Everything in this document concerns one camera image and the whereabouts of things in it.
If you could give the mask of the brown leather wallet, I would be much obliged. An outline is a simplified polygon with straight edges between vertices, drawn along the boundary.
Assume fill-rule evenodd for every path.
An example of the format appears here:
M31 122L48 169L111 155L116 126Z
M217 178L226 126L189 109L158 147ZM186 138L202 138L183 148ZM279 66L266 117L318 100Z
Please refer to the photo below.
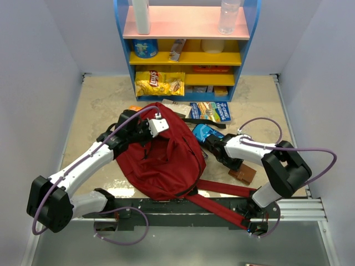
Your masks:
M250 185L256 175L256 170L245 164L242 164L237 171L230 170L229 175L246 185Z

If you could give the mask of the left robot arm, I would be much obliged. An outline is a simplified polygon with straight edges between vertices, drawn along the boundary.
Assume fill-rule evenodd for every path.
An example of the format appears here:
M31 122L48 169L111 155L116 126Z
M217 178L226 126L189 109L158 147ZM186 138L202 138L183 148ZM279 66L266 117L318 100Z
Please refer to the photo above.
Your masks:
M115 211L114 196L96 189L76 196L78 188L99 169L125 152L130 144L147 142L158 135L161 119L142 119L145 110L125 110L116 124L99 135L91 147L69 166L49 177L38 176L31 184L27 213L33 217L32 232L39 235L37 223L56 233L73 218L90 213L110 217Z

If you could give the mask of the red backpack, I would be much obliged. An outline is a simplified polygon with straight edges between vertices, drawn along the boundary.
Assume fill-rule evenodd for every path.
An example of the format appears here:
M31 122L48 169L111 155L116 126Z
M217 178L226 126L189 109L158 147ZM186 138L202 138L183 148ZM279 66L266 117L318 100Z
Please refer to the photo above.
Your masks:
M130 144L116 158L126 179L152 200L186 199L247 230L249 219L200 195L198 189L245 197L249 196L251 190L201 180L206 162L196 137L185 122L161 103L149 104L141 110L146 111L141 115L142 119L153 119L157 112L161 113L169 129L158 134L145 146L139 143Z

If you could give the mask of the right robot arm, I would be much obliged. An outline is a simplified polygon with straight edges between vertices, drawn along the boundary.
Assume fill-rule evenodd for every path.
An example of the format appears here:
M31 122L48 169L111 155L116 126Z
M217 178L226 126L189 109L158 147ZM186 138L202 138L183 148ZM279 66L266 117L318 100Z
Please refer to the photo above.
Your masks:
M247 204L249 215L255 218L261 217L272 202L290 198L312 175L308 164L288 141L263 144L245 134L227 134L222 138L211 134L201 144L232 170L239 169L242 161L264 168L268 182L253 193Z

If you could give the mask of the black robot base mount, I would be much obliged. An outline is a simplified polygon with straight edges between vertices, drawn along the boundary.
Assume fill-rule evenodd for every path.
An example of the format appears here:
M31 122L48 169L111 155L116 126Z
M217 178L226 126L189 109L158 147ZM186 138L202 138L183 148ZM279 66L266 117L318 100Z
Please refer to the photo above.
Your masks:
M280 210L274 203L252 216L242 210L247 204L245 198L225 197L213 198L212 200L237 214L246 214L251 223L270 222L280 217ZM149 225L152 227L227 227L231 230L240 229L238 226L186 199L158 202L148 198L116 198L108 210L127 206L140 209L147 216ZM119 211L118 215L90 213L83 217L85 219L93 218L97 221L118 222L118 230L120 231L131 231L135 226L145 226L145 219L139 212L127 209Z

